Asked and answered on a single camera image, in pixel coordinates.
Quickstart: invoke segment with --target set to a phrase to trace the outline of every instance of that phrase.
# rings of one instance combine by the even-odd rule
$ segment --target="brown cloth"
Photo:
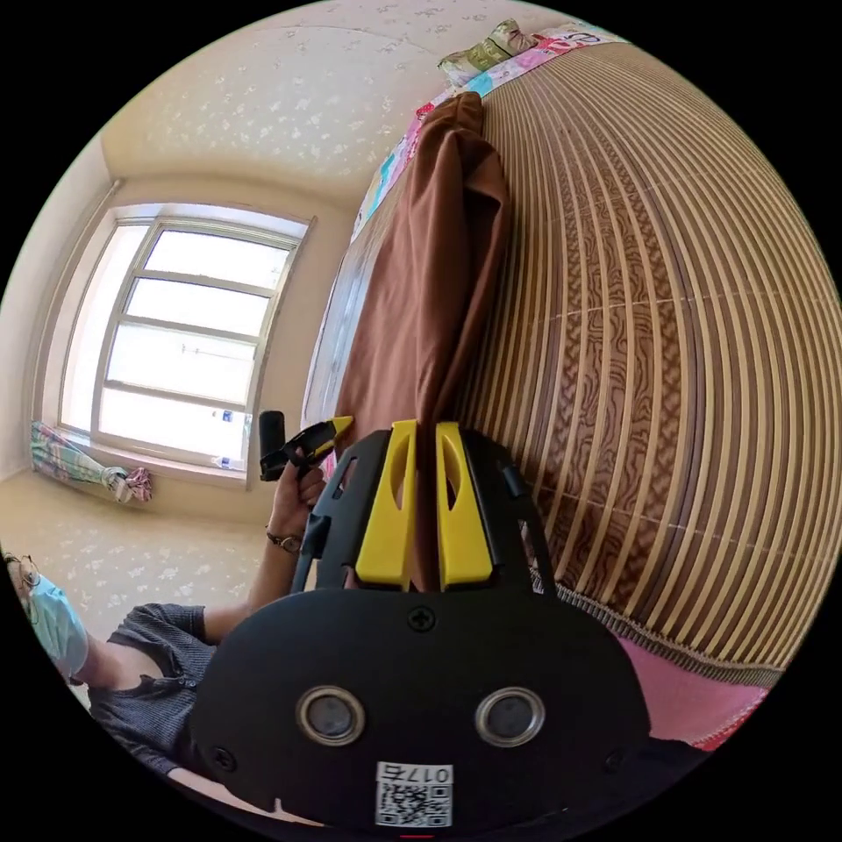
[[[509,241],[510,202],[496,149],[468,92],[425,121],[405,190],[377,255],[337,399],[352,415],[343,446],[418,421],[419,590],[438,589],[435,424],[447,419],[492,304]]]

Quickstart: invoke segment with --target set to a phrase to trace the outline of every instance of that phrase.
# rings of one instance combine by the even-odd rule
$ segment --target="camera lens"
[[[307,721],[320,737],[340,739],[353,726],[353,711],[338,696],[322,696],[307,709]]]
[[[476,710],[476,730],[487,743],[512,748],[528,743],[544,724],[544,704],[530,690],[507,687],[486,696]]]
[[[296,717],[301,730],[322,746],[347,746],[365,726],[362,705],[339,687],[308,690],[298,703]]]

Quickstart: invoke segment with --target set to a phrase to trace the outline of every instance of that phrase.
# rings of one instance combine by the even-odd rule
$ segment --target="windowsill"
[[[87,436],[76,432],[61,431],[61,435],[84,451],[92,459],[104,465],[116,465],[126,469],[144,467],[153,475],[166,476],[182,482],[193,482],[200,485],[215,485],[224,489],[246,490],[246,472],[225,470],[221,467],[206,467],[204,465],[187,465],[156,456],[132,453],[118,447],[106,445],[92,445]]]

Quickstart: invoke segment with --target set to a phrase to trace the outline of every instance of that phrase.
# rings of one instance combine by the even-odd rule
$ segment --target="window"
[[[59,421],[94,446],[244,472],[300,236],[207,216],[115,217],[76,312]]]

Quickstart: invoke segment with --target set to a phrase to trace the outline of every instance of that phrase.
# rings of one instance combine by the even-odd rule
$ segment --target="face mask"
[[[65,680],[85,666],[88,633],[61,588],[42,575],[29,593],[32,628]]]

